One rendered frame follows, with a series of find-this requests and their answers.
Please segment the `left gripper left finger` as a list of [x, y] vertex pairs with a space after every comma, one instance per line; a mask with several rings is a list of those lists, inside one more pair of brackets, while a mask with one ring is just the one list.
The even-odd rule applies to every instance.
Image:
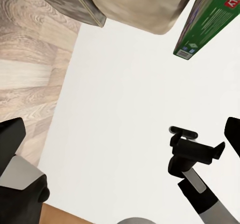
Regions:
[[0, 123], [0, 177], [3, 175], [25, 136], [25, 124], [21, 117]]

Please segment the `board game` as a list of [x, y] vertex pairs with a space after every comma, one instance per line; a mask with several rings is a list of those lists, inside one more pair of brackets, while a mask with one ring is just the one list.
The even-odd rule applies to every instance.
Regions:
[[190, 60], [240, 15], [240, 0], [195, 0], [173, 54]]

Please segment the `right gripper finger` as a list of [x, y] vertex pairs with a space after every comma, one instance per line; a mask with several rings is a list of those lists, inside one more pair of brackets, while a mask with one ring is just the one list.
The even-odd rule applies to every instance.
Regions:
[[220, 156], [222, 155], [222, 153], [226, 147], [225, 141], [223, 141], [221, 144], [217, 145], [215, 148], [212, 146], [208, 146], [208, 145], [202, 145], [202, 144], [198, 143], [197, 141], [194, 141], [193, 145], [200, 147], [200, 148], [210, 150], [211, 155], [212, 155], [212, 160], [213, 159], [219, 160]]
[[180, 139], [184, 138], [184, 136], [182, 136], [182, 133], [183, 133], [183, 130], [181, 130], [180, 132], [174, 134], [174, 136], [171, 137], [170, 146], [173, 147], [173, 151], [192, 157], [193, 156], [192, 153], [184, 152], [184, 151], [181, 151], [179, 148], [177, 148], [177, 145], [178, 145]]

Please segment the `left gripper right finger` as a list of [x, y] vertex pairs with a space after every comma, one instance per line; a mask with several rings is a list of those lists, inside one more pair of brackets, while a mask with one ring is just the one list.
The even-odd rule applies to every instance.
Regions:
[[227, 119], [224, 135], [228, 139], [231, 146], [236, 153], [240, 156], [240, 119], [229, 117]]

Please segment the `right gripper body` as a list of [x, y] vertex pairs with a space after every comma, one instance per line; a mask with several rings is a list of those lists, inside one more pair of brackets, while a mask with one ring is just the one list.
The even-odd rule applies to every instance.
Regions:
[[193, 143], [194, 141], [185, 138], [179, 140], [176, 147], [182, 152], [192, 154], [192, 156], [172, 150], [173, 157], [176, 155], [178, 164], [184, 168], [193, 168], [197, 162], [210, 165], [212, 163], [211, 151], [209, 149], [197, 147], [193, 145]]

